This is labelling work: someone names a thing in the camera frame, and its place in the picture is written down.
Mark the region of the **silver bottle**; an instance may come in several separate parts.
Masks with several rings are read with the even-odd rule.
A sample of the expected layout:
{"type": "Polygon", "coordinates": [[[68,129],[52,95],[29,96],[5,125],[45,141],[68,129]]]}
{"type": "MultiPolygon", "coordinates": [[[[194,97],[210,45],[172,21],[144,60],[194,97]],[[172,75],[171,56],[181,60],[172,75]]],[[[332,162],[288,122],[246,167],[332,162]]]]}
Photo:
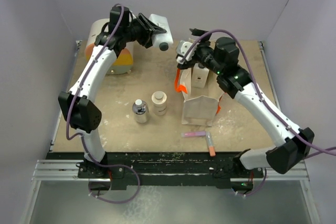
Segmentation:
{"type": "Polygon", "coordinates": [[[149,119],[149,109],[145,101],[141,99],[135,100],[132,105],[134,118],[138,123],[146,123],[149,119]]]}

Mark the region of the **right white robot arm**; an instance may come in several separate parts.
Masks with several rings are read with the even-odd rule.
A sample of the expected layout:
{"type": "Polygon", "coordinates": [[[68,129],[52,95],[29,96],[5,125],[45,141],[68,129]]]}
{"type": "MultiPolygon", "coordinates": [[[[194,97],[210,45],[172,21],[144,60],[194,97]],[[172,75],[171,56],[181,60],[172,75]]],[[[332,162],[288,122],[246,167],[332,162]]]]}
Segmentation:
{"type": "Polygon", "coordinates": [[[219,87],[245,107],[271,137],[270,148],[248,149],[238,155],[234,173],[246,177],[254,168],[270,167],[285,174],[307,157],[314,139],[311,128],[301,128],[285,116],[253,83],[251,74],[238,63],[239,48],[233,39],[221,37],[215,47],[202,39],[195,47],[192,61],[217,75],[219,87]]]}

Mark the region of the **white square bottle black cap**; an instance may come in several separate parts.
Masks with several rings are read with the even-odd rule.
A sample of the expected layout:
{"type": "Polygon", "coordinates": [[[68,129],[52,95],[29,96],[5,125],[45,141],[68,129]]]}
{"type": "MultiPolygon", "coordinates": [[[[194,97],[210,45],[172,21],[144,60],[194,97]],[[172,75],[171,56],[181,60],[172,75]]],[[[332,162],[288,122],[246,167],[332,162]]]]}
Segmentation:
{"type": "Polygon", "coordinates": [[[192,71],[192,87],[204,88],[208,74],[209,70],[206,67],[200,65],[199,63],[196,63],[192,71]]]}

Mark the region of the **canvas bag with orange handles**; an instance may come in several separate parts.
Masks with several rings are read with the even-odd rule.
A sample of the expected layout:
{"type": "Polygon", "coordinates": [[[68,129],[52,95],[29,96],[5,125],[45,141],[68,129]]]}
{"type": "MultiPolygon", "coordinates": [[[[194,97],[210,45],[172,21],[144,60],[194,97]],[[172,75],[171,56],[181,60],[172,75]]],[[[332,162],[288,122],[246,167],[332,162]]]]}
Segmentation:
{"type": "Polygon", "coordinates": [[[174,81],[175,91],[183,96],[182,124],[212,126],[224,92],[217,84],[217,75],[211,71],[204,88],[192,87],[193,68],[177,69],[174,81]]]}

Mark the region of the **cream bottle with round cap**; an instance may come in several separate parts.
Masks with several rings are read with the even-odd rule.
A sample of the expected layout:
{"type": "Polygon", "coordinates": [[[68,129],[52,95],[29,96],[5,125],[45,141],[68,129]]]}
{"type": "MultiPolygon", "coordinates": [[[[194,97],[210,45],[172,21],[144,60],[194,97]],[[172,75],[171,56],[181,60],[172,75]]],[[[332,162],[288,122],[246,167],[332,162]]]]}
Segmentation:
{"type": "Polygon", "coordinates": [[[156,115],[164,115],[167,111],[167,95],[163,91],[155,91],[151,97],[156,115]]]}

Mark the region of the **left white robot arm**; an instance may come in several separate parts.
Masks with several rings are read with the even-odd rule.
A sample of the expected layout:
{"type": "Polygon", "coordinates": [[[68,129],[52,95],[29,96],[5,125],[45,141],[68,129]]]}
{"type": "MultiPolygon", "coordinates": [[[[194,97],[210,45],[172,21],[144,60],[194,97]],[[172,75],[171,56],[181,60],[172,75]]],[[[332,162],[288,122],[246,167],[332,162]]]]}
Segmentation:
{"type": "Polygon", "coordinates": [[[134,15],[120,4],[111,8],[109,18],[94,22],[91,31],[94,37],[89,46],[89,60],[69,91],[60,92],[58,102],[66,121],[66,139],[70,141],[79,137],[84,149],[84,160],[79,167],[96,178],[102,178],[109,169],[129,169],[123,164],[108,163],[100,141],[98,127],[102,112],[95,100],[104,77],[129,43],[137,42],[144,48],[166,51],[172,45],[173,37],[165,16],[134,15]]]}

